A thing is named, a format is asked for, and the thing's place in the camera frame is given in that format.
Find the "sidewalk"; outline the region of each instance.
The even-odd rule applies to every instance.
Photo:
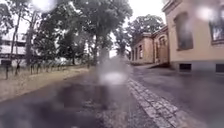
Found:
[[[159,128],[206,128],[206,125],[143,85],[130,80],[128,88]]]
[[[177,74],[167,69],[136,69],[133,79],[208,127],[223,128],[223,76]]]

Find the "grass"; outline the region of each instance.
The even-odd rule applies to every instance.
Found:
[[[21,75],[9,80],[0,80],[0,102],[11,99],[65,78],[73,77],[88,72],[86,68],[70,68],[64,71],[53,71],[35,75]]]

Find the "wall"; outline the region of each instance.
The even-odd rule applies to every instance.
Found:
[[[174,10],[167,14],[167,23],[170,41],[170,60],[178,61],[219,61],[224,60],[224,44],[212,45],[210,28],[207,21],[196,17],[192,3],[184,0]],[[193,35],[193,49],[177,51],[177,37],[174,18],[181,12],[187,11],[191,17]]]
[[[139,46],[142,45],[142,49],[143,49],[143,58],[140,59],[139,58]],[[148,37],[144,37],[140,42],[138,42],[137,44],[135,44],[132,47],[132,51],[134,50],[135,53],[135,48],[138,48],[138,57],[137,60],[135,59],[135,55],[134,55],[134,61],[132,61],[133,56],[131,57],[131,62],[132,63],[137,63],[137,64],[146,64],[146,63],[153,63],[153,40],[148,38]]]
[[[10,45],[0,45],[1,51],[0,53],[2,54],[10,54],[11,53],[11,46]],[[16,54],[16,46],[13,47],[13,54]],[[18,54],[19,55],[25,55],[25,47],[18,47]],[[2,60],[9,60],[9,58],[0,58],[0,65]],[[20,66],[25,66],[26,62],[25,59],[21,60]],[[12,61],[12,66],[15,67],[17,66],[17,61],[13,60]]]
[[[160,38],[161,37],[164,37],[165,39],[165,45],[161,45],[160,44]],[[155,39],[154,39],[154,49],[155,49],[155,58],[156,58],[156,54],[158,52],[158,58],[156,58],[156,62],[157,63],[167,63],[169,62],[169,43],[168,43],[168,36],[167,36],[167,33],[161,33],[161,34],[158,34]]]

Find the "white building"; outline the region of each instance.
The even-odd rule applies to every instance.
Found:
[[[3,38],[2,41],[0,41],[0,64],[4,63],[4,61],[10,60],[10,54],[11,54],[11,46],[12,41],[8,40],[8,38]],[[15,42],[14,48],[13,48],[13,54],[12,54],[12,66],[17,65],[17,60],[21,61],[20,66],[25,66],[25,49],[26,44],[25,40],[22,40],[22,38],[18,38],[18,41]]]

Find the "building facade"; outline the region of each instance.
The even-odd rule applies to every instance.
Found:
[[[167,27],[153,34],[143,33],[131,50],[132,64],[163,64],[169,62]]]
[[[4,64],[6,61],[11,60],[11,45],[12,41],[10,40],[1,40],[0,41],[0,65]],[[13,48],[12,54],[13,61],[11,62],[12,66],[17,65],[17,61],[20,61],[20,66],[25,66],[25,42],[16,42]]]
[[[172,67],[224,72],[224,0],[170,0],[163,11]]]

